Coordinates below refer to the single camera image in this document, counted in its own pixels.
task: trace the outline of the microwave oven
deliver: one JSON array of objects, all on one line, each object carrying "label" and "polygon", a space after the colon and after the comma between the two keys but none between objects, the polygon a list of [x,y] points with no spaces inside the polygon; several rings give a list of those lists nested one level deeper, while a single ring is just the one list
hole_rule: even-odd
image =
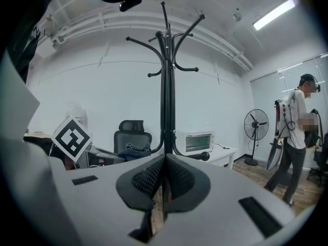
[{"label": "microwave oven", "polygon": [[214,131],[176,132],[176,145],[183,155],[211,152],[214,146]]}]

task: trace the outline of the standing fan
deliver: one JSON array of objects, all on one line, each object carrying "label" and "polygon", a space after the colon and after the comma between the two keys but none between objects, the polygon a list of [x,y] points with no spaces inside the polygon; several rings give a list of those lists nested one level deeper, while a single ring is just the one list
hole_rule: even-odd
[{"label": "standing fan", "polygon": [[256,166],[258,161],[253,159],[255,142],[263,139],[269,130],[268,116],[260,109],[253,109],[245,117],[244,130],[247,137],[254,141],[252,157],[245,159],[245,163]]}]

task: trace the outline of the black metal coat rack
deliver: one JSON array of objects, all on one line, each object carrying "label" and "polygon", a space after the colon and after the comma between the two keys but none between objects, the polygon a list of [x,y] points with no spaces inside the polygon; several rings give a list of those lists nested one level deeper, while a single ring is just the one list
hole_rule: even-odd
[{"label": "black metal coat rack", "polygon": [[[205,19],[205,15],[201,14],[197,21],[195,21],[191,27],[185,32],[176,34],[172,37],[171,25],[168,22],[168,16],[165,9],[165,2],[161,3],[164,13],[166,34],[165,37],[163,33],[158,31],[155,37],[150,39],[149,42],[153,40],[158,40],[160,52],[153,48],[152,46],[143,43],[141,41],[130,38],[126,38],[127,41],[132,41],[143,47],[152,50],[161,62],[161,70],[157,73],[148,74],[148,77],[161,75],[161,89],[160,89],[160,143],[158,147],[152,150],[152,154],[156,153],[161,149],[164,144],[164,150],[166,154],[172,154],[173,151],[177,155],[182,155],[175,143],[175,68],[185,71],[185,72],[198,72],[198,68],[183,68],[176,62],[176,54],[187,36],[193,36],[190,32]],[[178,43],[174,44],[174,40],[179,37]]]}]

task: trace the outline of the ceiling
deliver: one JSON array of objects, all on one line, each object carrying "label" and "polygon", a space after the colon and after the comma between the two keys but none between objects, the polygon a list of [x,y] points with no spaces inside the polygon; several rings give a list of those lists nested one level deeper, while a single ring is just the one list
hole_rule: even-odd
[{"label": "ceiling", "polygon": [[[47,35],[51,34],[52,38],[63,34],[66,38],[73,38],[74,35],[69,36],[69,32],[65,30],[70,30],[75,26],[79,27],[75,28],[75,32],[79,31],[83,34],[84,31],[81,29],[91,30],[90,27],[93,24],[86,21],[100,13],[108,16],[109,25],[115,21],[121,21],[121,26],[124,23],[127,24],[128,21],[130,21],[129,24],[138,21],[139,26],[146,28],[147,23],[150,23],[148,16],[153,17],[158,14],[163,18],[160,1],[166,2],[168,15],[176,18],[174,21],[177,28],[186,29],[184,23],[178,21],[179,19],[192,23],[199,14],[204,13],[207,18],[200,23],[203,28],[199,33],[200,39],[206,43],[217,43],[217,48],[224,48],[232,57],[243,52],[241,65],[245,65],[246,70],[251,70],[253,65],[263,58],[305,37],[316,35],[316,29],[301,5],[291,9],[259,31],[255,30],[252,23],[256,19],[286,0],[143,0],[142,4],[129,10],[125,15],[124,13],[119,15],[117,4],[107,4],[99,0],[53,0],[39,22],[39,26],[41,30],[46,30]],[[233,17],[236,13],[242,16],[238,22]],[[46,20],[49,14],[51,21]]]}]

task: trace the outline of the white t-shirt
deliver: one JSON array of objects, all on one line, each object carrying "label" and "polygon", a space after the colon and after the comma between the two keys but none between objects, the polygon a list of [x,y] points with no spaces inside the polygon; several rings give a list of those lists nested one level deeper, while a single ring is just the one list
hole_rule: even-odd
[{"label": "white t-shirt", "polygon": [[295,129],[293,131],[290,131],[290,137],[287,138],[287,143],[291,145],[293,148],[296,149],[304,149],[305,146],[305,134],[304,132],[298,127],[297,120],[300,117],[304,117],[305,114],[307,114],[306,111],[306,106],[305,106],[305,97],[304,93],[301,90],[293,90],[291,95],[288,98],[288,102],[290,99],[293,97],[295,94],[294,98],[291,100],[291,103],[289,105],[289,109],[292,114],[292,121],[295,122]]}]

